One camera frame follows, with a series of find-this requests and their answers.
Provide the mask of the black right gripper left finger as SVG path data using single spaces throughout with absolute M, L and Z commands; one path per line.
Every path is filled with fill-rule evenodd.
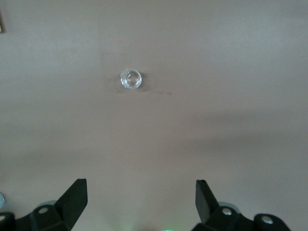
M 70 231 L 88 204 L 87 180 L 77 179 L 53 205 L 42 205 L 16 219 L 1 212 L 2 231 Z

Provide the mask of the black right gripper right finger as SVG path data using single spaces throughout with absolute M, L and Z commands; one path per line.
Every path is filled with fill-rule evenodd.
M 230 205 L 220 205 L 205 180 L 196 181 L 195 205 L 200 218 L 194 231 L 288 231 L 279 217 L 257 214 L 250 220 Z

